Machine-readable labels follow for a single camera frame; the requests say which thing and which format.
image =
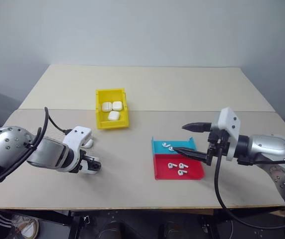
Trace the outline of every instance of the yellow plastic tray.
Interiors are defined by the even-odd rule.
[[[107,119],[109,112],[102,112],[103,102],[123,102],[123,110],[120,112],[120,118],[117,121]],[[96,123],[97,128],[122,128],[129,126],[128,108],[126,102],[125,89],[104,89],[96,90]]]

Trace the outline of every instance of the sneaker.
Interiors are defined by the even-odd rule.
[[[122,238],[122,224],[113,221],[104,226],[104,229],[97,235],[98,239],[121,239]]]
[[[39,221],[28,217],[14,215],[12,223],[16,227],[16,232],[25,239],[35,239],[39,232]]]
[[[161,225],[158,233],[158,238],[160,239],[189,239],[181,226],[174,222]]]

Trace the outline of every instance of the beige table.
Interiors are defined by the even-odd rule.
[[[97,130],[95,90],[124,87],[130,127]],[[102,170],[96,175],[60,173],[24,163],[0,183],[0,207],[32,209],[217,208],[211,167],[199,181],[155,180],[151,138],[194,137],[206,151],[207,134],[181,129],[212,121],[230,106],[242,121],[241,133],[285,136],[285,123],[239,68],[93,67],[51,65],[6,122],[36,133],[48,106],[62,128],[91,127]],[[49,125],[47,136],[64,135]],[[272,180],[255,166],[223,160],[221,195],[228,206],[282,205]]]
[[[49,66],[19,108],[94,110],[108,88],[125,88],[131,111],[275,111],[240,68],[66,65]]]
[[[94,111],[50,110],[63,128],[95,125]],[[274,133],[285,136],[285,123],[276,113],[237,112],[241,133]],[[205,166],[202,180],[155,180],[151,137],[186,140],[194,137],[201,151],[207,148],[206,133],[191,133],[180,127],[191,121],[210,121],[215,112],[131,111],[131,126],[119,130],[97,130],[91,150],[100,157],[96,175],[60,173],[24,163],[0,183],[0,207],[38,209],[97,208],[217,208],[213,186],[214,164]],[[42,125],[42,110],[17,110],[6,125],[20,125],[32,133]],[[63,134],[49,126],[47,136]],[[281,205],[283,200],[272,180],[256,166],[240,166],[223,160],[221,195],[230,207]]]

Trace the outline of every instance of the white earbud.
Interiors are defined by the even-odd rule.
[[[170,147],[170,146],[171,146],[171,144],[167,144],[166,142],[163,142],[163,143],[162,143],[162,147],[168,148],[168,147]]]
[[[177,167],[177,164],[168,163],[168,168],[173,168],[173,167]]]
[[[183,163],[180,163],[180,164],[179,164],[179,168],[189,168],[189,166],[188,166],[188,165],[185,165],[185,164],[183,164]]]
[[[91,148],[94,144],[94,141],[90,139],[86,144],[82,145],[83,148]]]
[[[184,173],[187,173],[188,171],[186,171],[186,170],[181,170],[181,169],[179,169],[178,170],[178,175],[179,176],[182,176]]]

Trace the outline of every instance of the floor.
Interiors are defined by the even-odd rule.
[[[200,223],[199,215],[166,213],[156,211],[100,211],[95,212],[94,223],[81,230],[80,239],[96,239],[104,226],[112,221],[123,222],[127,228],[135,232],[137,239],[158,239],[158,228],[161,224],[173,221],[182,225],[190,239],[208,239]],[[283,223],[284,219],[278,216],[263,214],[247,218],[249,222],[260,225],[274,225]],[[40,222],[39,239],[60,238],[67,239],[69,227],[53,223]],[[264,231],[255,230],[239,224],[238,222],[223,222],[218,225],[220,239],[284,239],[284,230]]]

